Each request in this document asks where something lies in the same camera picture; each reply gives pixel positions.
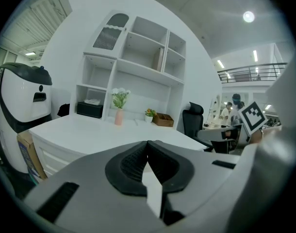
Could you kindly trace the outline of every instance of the black tissue box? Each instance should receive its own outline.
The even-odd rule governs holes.
[[[77,104],[77,114],[84,115],[88,117],[101,118],[103,113],[103,105],[94,105],[85,102],[78,102]]]

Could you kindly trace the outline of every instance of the round ceiling light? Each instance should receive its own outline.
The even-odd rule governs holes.
[[[243,14],[243,19],[245,22],[253,22],[253,20],[255,19],[255,16],[252,12],[250,11],[246,11],[244,14]]]

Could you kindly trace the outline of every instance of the cabinet door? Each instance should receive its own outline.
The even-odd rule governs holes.
[[[111,11],[92,35],[85,53],[117,58],[132,20],[122,11]]]

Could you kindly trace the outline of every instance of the ceiling light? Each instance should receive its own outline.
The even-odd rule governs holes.
[[[224,65],[221,63],[220,60],[217,60],[217,62],[220,64],[221,68],[225,68]]]
[[[254,14],[252,12],[246,11],[243,14],[243,19],[244,19],[245,22],[252,22],[255,19],[255,16],[254,16]]]
[[[254,50],[254,60],[255,60],[255,62],[257,62],[257,61],[258,61],[258,57],[257,57],[257,51],[256,51],[256,50]]]

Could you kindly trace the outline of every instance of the brown wooden box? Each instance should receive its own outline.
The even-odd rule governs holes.
[[[173,127],[174,120],[168,114],[157,113],[156,116],[153,117],[152,122],[154,122],[158,126],[163,127]]]

